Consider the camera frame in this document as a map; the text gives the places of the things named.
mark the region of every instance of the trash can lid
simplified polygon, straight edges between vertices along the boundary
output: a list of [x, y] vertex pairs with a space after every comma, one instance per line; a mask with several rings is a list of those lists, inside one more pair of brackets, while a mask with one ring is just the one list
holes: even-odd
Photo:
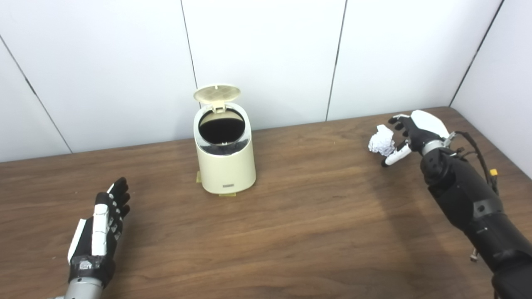
[[240, 89], [231, 85], [211, 85], [198, 89], [194, 93], [196, 101], [203, 104], [230, 102], [238, 98]]

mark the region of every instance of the open lid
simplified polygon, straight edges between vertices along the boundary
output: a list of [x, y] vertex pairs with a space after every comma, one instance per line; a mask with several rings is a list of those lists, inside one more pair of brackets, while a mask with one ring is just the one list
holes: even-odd
[[226, 111], [225, 102], [231, 102], [238, 98], [240, 89], [231, 85], [212, 85], [198, 89], [194, 93], [196, 101], [212, 105], [214, 113]]

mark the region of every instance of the silver forearm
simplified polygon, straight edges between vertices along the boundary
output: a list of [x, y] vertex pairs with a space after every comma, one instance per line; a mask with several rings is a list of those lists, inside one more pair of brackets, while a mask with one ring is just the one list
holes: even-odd
[[96, 278], [83, 277], [70, 281], [64, 299], [99, 299], [103, 283]]

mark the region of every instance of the table surface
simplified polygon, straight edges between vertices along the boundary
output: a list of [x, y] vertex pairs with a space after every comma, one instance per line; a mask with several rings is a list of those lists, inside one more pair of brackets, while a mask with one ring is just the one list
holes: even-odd
[[[426, 111], [472, 134], [532, 239], [532, 181], [455, 110]], [[103, 298], [490, 298], [420, 156], [384, 169], [368, 151], [391, 115], [253, 132], [257, 181], [236, 197], [195, 182], [192, 139], [0, 163], [1, 298], [64, 294], [78, 219], [121, 176], [131, 213]]]

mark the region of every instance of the crumpled paper ball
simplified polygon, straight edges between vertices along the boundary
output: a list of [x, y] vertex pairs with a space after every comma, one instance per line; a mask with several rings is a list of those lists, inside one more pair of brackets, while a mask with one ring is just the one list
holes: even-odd
[[368, 149], [374, 153], [380, 153], [388, 157], [395, 151], [395, 142], [392, 140], [394, 132], [388, 129], [385, 125], [377, 126], [377, 133], [371, 136], [369, 140]]

